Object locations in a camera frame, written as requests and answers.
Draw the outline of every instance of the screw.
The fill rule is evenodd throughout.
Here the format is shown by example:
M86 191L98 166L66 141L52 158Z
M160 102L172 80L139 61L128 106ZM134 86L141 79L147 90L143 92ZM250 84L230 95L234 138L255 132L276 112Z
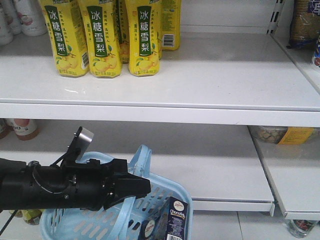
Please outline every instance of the screw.
M72 176L72 183L73 183L73 184L76 184L76 183L77 183L77 176L76 176L76 175L73 175L73 176Z

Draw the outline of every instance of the barcode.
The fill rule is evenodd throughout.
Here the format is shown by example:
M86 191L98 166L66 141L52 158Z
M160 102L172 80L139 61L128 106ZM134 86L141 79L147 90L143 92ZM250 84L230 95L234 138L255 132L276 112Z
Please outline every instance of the barcode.
M88 58L88 53L85 52L83 55L82 55L82 68L85 69L89 64L89 58Z
M166 237L166 240L182 240L182 238L168 234L168 236Z
M174 47L175 46L175 35L165 34L163 35L163 47Z

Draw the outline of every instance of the jar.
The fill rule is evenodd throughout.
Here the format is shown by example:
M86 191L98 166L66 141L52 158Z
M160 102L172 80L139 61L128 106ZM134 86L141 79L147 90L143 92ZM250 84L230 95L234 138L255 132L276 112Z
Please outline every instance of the jar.
M9 129L5 123L5 120L0 118L0 139L3 139L5 136L8 135Z
M34 119L14 118L12 125L16 136L22 141L31 140L39 133L38 126Z

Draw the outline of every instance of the green label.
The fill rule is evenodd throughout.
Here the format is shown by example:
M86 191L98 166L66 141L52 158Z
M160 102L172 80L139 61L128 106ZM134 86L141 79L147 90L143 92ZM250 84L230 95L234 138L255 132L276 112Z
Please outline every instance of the green label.
M102 7L88 6L87 10L90 16L95 56L101 58L107 57L108 52L104 35Z
M151 6L138 6L137 9L139 22L140 56L150 56L152 54L150 34Z
M56 53L59 56L67 57L68 51L62 33L62 27L59 19L58 9L55 6L44 6L51 23L51 28L53 32Z
M115 24L118 33L119 43L122 44L121 23L120 23L120 0L116 0L115 4Z

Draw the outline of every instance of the basket handle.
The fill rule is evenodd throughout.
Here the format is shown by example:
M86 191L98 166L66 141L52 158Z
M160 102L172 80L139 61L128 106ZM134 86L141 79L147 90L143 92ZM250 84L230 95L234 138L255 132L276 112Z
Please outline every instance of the basket handle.
M148 178L150 175L150 162L152 151L146 145L140 145L132 160L128 164L133 173L139 177Z
M131 196L131 197L126 198L123 201L121 210L118 214L118 217L115 221L115 224L113 225L112 230L111 230L110 234L108 235L107 239L110 239L110 240L117 240L117 239L125 240L126 239L130 213L131 213L132 208L134 206L135 200L136 200L136 197Z

